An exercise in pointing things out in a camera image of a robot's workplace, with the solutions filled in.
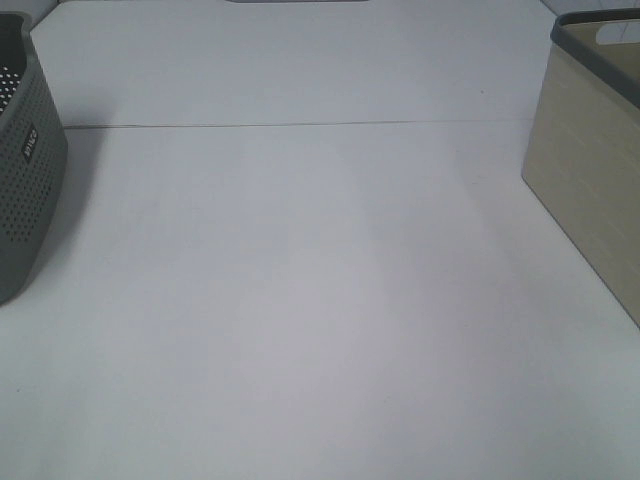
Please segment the beige basket with grey rim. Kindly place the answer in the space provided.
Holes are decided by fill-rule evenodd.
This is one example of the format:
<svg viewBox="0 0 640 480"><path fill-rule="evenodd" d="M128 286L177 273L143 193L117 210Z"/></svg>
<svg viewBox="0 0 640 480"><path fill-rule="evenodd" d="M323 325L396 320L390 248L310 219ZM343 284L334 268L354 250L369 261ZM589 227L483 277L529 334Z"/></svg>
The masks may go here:
<svg viewBox="0 0 640 480"><path fill-rule="evenodd" d="M598 42L636 8L558 16L521 177L639 319L639 45Z"/></svg>

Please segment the grey perforated plastic basket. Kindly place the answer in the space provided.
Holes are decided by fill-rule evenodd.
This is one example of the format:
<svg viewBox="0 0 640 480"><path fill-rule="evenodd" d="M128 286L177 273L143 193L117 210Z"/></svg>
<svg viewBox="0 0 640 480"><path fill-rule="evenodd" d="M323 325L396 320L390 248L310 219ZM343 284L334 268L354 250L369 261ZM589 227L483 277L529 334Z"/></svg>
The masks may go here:
<svg viewBox="0 0 640 480"><path fill-rule="evenodd" d="M19 294L50 228L68 142L22 12L1 14L1 302Z"/></svg>

